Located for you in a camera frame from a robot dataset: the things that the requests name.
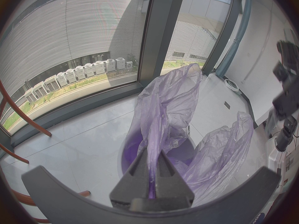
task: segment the teal curtain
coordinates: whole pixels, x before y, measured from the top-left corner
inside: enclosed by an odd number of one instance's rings
[[[220,65],[216,69],[216,75],[218,77],[223,78],[223,76],[225,75],[227,69],[229,68],[231,62],[233,61],[233,59],[235,57],[235,54],[239,47],[239,44],[244,36],[244,33],[245,33],[247,25],[248,25],[250,11],[251,11],[251,4],[252,4],[252,0],[245,1],[243,16],[242,16],[241,24],[240,24],[239,30],[237,32],[236,38],[234,39],[234,42],[230,46],[228,52],[226,53],[225,57],[221,61]]]

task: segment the curtain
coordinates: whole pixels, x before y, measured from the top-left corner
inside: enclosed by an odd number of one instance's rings
[[[251,4],[252,4],[252,0],[245,1],[243,16],[242,16],[241,24],[238,29],[236,38],[234,39],[234,42],[230,46],[228,52],[226,53],[225,57],[221,61],[220,65],[216,69],[216,75],[218,77],[223,78],[223,76],[225,75],[226,71],[228,70],[231,62],[233,61],[233,59],[235,57],[235,54],[239,47],[239,44],[244,36],[244,33],[245,33],[247,25],[248,25],[250,11],[251,11]]]

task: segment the floor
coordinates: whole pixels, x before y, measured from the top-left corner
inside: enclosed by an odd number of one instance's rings
[[[0,165],[12,189],[28,194],[21,175],[42,165],[59,181],[76,192],[89,190],[87,197],[111,206],[109,193],[119,181],[119,148],[130,128],[137,96],[130,96],[85,112],[48,130],[52,137],[37,134],[15,148],[29,164],[5,155]],[[231,127],[237,112],[249,112],[247,102],[210,74],[200,84],[198,104],[190,123],[190,136],[198,144],[210,131],[223,125]],[[267,137],[262,127],[254,130],[249,152],[241,170],[223,193],[247,180],[263,162]],[[36,218],[45,218],[37,207],[23,205]]]

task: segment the purple plastic bag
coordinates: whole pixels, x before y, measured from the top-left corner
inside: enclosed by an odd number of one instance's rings
[[[188,167],[182,161],[170,160],[195,194],[192,206],[221,195],[244,162],[252,134],[251,116],[238,112],[231,128],[223,126],[203,138]]]
[[[200,67],[193,63],[155,78],[138,96],[124,154],[131,163],[148,146],[149,198],[155,197],[154,177],[161,150],[167,153],[188,137],[201,80]]]

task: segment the small air conditioner unit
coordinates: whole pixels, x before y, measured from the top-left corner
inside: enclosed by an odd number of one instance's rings
[[[133,62],[127,62],[127,69],[133,68]]]
[[[43,96],[47,95],[50,92],[43,81],[36,84],[33,87],[33,90],[36,93],[36,97],[39,98],[39,99],[42,98]]]
[[[82,66],[78,65],[76,67],[75,71],[76,71],[76,74],[77,74],[77,77],[78,77],[79,80],[83,80],[83,79],[86,78],[85,74],[84,74],[84,69],[83,69]]]
[[[105,73],[104,62],[102,61],[95,62],[95,73],[97,75]]]
[[[120,57],[115,60],[116,60],[116,67],[118,70],[125,69],[125,59],[124,58]]]
[[[92,69],[92,64],[90,63],[85,64],[85,71],[87,77],[93,77],[95,75]]]
[[[34,101],[37,101],[36,93],[33,90],[33,88],[30,88],[28,91],[24,94],[25,98],[29,101],[30,104],[32,104]]]
[[[77,81],[73,69],[68,69],[65,73],[65,76],[68,78],[70,84]]]
[[[60,86],[57,82],[57,76],[53,75],[45,80],[45,84],[48,87],[50,92],[60,89]]]
[[[65,74],[63,72],[59,72],[57,74],[57,81],[60,84],[60,87],[64,87],[64,86],[68,85],[68,83],[66,81]]]
[[[107,72],[115,71],[115,61],[113,59],[108,59],[106,61]]]

